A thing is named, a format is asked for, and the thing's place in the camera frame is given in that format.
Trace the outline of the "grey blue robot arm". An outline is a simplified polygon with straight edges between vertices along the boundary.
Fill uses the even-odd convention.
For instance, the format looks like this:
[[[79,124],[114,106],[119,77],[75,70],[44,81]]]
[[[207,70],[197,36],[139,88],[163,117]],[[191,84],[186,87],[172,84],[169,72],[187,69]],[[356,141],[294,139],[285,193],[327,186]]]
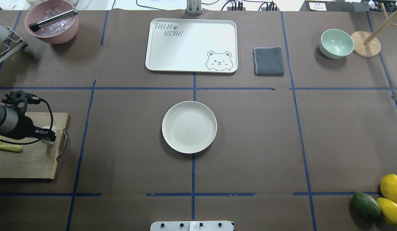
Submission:
[[[26,116],[28,104],[44,102],[49,110],[51,122],[49,128],[40,128],[33,124],[33,120]],[[36,138],[36,141],[24,143],[33,144],[42,140],[55,142],[56,133],[53,128],[53,114],[49,103],[32,93],[22,90],[11,91],[5,94],[5,99],[0,103],[0,135],[13,140]]]

